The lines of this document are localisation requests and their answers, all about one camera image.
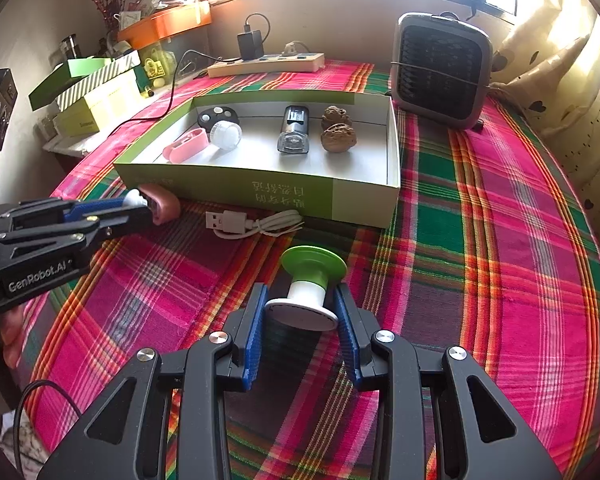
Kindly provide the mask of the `green white cardboard tray box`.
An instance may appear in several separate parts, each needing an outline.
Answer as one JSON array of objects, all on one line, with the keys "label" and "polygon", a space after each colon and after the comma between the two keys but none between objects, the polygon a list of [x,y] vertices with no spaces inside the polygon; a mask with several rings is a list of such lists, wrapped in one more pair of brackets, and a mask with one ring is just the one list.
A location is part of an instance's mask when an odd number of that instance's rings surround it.
[{"label": "green white cardboard tray box", "polygon": [[[277,149],[289,105],[309,111],[306,154]],[[356,134],[355,146],[344,153],[329,153],[321,144],[321,118],[329,105],[348,112]],[[214,106],[237,113],[242,140],[234,150],[209,145],[182,162],[163,156]],[[128,188],[155,183],[188,200],[295,209],[306,217],[376,228],[390,224],[401,188],[396,114],[381,94],[279,90],[195,96],[151,126],[114,166]]]}]

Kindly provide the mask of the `cream patterned curtain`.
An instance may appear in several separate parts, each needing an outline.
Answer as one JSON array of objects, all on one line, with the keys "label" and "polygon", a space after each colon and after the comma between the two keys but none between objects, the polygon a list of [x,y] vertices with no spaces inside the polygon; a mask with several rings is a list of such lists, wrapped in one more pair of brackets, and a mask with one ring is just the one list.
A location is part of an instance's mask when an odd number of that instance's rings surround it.
[{"label": "cream patterned curtain", "polygon": [[491,90],[552,152],[600,245],[600,14],[590,0],[519,0],[519,13]]}]

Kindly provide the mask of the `pale yellow box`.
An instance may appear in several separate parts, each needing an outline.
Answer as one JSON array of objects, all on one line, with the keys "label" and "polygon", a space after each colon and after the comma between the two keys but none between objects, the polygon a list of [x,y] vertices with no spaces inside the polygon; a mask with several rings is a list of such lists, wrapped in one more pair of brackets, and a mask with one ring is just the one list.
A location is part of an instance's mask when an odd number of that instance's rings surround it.
[{"label": "pale yellow box", "polygon": [[91,89],[80,81],[56,98],[59,113],[53,124],[65,138],[87,136],[119,125],[141,110],[144,103],[134,70]]}]

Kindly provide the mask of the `yellow green jar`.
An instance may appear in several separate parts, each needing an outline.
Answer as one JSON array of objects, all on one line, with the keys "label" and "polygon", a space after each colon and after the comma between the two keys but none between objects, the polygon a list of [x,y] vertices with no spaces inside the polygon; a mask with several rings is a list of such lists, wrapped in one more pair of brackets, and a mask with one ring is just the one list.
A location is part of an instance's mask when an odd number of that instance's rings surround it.
[{"label": "yellow green jar", "polygon": [[152,88],[159,89],[172,84],[178,60],[172,51],[163,49],[160,42],[155,42],[140,49],[140,64]]}]

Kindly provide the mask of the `pink oval case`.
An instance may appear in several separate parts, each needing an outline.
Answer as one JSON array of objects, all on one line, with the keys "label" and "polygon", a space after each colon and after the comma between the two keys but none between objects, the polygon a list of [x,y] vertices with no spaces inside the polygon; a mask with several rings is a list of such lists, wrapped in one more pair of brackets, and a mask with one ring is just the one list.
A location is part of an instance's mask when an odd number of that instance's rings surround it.
[{"label": "pink oval case", "polygon": [[180,200],[169,190],[155,183],[141,184],[124,196],[124,206],[146,206],[152,214],[152,222],[162,226],[180,218]]}]

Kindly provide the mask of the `beige power strip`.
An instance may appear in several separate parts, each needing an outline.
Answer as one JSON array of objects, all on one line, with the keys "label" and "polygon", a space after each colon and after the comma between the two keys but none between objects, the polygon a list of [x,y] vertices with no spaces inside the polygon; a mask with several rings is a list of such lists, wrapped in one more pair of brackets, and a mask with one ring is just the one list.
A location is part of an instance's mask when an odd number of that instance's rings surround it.
[{"label": "beige power strip", "polygon": [[207,68],[207,74],[211,78],[218,78],[270,73],[315,73],[324,66],[324,53],[263,55],[255,60],[215,63]]}]

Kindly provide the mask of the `orange tray shelf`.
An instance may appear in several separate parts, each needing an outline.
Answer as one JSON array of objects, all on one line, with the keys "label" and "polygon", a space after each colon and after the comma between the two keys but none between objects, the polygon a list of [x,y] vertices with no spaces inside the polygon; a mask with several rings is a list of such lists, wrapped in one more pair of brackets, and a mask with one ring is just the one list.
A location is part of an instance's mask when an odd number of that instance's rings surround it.
[{"label": "orange tray shelf", "polygon": [[210,3],[199,1],[185,6],[174,6],[142,18],[139,22],[119,30],[117,40],[126,41],[133,49],[140,50],[181,32],[211,23]]}]

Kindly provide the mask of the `black rectangular stamp device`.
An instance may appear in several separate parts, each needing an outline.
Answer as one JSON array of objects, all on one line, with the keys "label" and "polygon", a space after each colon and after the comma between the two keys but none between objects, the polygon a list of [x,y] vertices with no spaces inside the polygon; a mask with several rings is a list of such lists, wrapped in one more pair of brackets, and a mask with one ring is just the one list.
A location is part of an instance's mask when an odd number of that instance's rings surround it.
[{"label": "black rectangular stamp device", "polygon": [[286,107],[277,139],[277,151],[289,155],[309,153],[309,109],[300,105]]}]

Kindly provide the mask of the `white plug in strip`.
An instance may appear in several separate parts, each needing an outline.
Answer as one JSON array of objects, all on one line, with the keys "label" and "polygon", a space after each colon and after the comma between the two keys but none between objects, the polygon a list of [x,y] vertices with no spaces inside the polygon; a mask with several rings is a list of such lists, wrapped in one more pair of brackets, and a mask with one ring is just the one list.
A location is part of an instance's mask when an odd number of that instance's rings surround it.
[{"label": "white plug in strip", "polygon": [[288,42],[282,52],[283,56],[295,56],[298,54],[298,49],[294,41]]}]

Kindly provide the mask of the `black round key fob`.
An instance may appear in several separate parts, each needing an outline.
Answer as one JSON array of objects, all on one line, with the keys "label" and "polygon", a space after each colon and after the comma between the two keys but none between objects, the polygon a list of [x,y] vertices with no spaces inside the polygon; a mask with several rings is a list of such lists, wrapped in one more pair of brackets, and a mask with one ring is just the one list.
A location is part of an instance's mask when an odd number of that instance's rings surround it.
[{"label": "black round key fob", "polygon": [[211,129],[218,122],[234,122],[239,124],[237,113],[227,106],[214,106],[202,110],[197,116],[197,124],[200,128],[204,128],[206,133],[210,133]]}]

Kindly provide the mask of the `green striped gift box lid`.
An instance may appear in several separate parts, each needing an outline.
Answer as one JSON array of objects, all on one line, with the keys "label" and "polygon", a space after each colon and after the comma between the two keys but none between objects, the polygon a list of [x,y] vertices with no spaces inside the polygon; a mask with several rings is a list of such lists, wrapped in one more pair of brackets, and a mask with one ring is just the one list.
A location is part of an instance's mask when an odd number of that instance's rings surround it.
[{"label": "green striped gift box lid", "polygon": [[31,110],[55,102],[61,112],[88,92],[140,65],[132,50],[121,58],[74,58],[58,65],[29,94]]}]

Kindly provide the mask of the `white round ball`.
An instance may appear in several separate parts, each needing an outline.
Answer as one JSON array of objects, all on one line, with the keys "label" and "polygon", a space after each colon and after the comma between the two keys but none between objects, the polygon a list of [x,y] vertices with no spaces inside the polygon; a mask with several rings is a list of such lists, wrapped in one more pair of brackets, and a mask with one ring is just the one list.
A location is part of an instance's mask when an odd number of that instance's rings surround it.
[{"label": "white round ball", "polygon": [[222,151],[233,151],[242,140],[242,127],[236,122],[220,120],[212,126],[209,140]]}]

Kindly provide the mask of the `brown wrinkled walnut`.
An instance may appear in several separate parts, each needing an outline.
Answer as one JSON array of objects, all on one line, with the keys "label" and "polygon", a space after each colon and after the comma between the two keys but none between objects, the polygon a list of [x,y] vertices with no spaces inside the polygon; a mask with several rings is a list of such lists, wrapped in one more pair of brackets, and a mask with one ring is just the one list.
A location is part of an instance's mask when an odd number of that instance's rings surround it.
[{"label": "brown wrinkled walnut", "polygon": [[329,105],[324,109],[321,125],[324,130],[330,128],[333,125],[346,125],[351,127],[352,122],[344,108],[336,105]]}]

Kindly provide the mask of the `green white spool stand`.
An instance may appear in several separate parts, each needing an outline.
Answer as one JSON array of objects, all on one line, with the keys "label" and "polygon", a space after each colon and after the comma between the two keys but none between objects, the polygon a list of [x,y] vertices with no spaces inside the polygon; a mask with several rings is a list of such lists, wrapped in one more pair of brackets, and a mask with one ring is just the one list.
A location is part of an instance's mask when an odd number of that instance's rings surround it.
[{"label": "green white spool stand", "polygon": [[286,297],[265,304],[268,316],[298,330],[336,330],[337,315],[324,302],[329,286],[347,275],[347,263],[330,250],[302,245],[285,250],[280,264],[291,276],[291,283]]}]

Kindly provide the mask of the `white mug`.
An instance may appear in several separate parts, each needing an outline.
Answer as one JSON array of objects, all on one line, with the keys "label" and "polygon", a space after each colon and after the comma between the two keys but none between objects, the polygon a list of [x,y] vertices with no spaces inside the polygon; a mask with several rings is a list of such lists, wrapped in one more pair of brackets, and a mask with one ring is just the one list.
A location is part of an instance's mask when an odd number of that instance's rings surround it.
[{"label": "white mug", "polygon": [[137,10],[121,11],[114,14],[114,19],[118,22],[119,29],[123,30],[138,23],[142,19],[142,12]]}]

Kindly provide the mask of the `grey black desk heater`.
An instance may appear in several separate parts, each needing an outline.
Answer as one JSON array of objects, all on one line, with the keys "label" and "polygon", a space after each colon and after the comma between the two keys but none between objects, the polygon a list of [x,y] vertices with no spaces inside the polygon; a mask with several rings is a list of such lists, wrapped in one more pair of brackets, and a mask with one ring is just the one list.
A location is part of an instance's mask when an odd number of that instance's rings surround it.
[{"label": "grey black desk heater", "polygon": [[446,15],[408,12],[396,24],[390,90],[402,110],[466,129],[478,124],[493,48],[480,28]]}]

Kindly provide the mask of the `pink case in tray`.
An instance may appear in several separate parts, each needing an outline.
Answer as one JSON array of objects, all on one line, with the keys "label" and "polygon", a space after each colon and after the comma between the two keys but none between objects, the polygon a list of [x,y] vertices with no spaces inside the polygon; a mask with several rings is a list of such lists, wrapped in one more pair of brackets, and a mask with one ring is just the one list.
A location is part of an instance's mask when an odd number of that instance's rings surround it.
[{"label": "pink case in tray", "polygon": [[190,128],[162,150],[162,156],[170,164],[181,164],[199,154],[209,145],[204,128]]}]

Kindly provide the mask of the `black power adapter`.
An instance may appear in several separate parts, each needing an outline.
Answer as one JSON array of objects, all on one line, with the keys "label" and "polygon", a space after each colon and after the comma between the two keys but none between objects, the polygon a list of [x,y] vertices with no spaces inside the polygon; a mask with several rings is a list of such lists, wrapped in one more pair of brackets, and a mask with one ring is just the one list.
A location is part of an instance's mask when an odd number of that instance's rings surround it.
[{"label": "black power adapter", "polygon": [[237,35],[239,56],[243,61],[252,61],[264,55],[263,39],[259,29],[244,25],[244,31]]}]

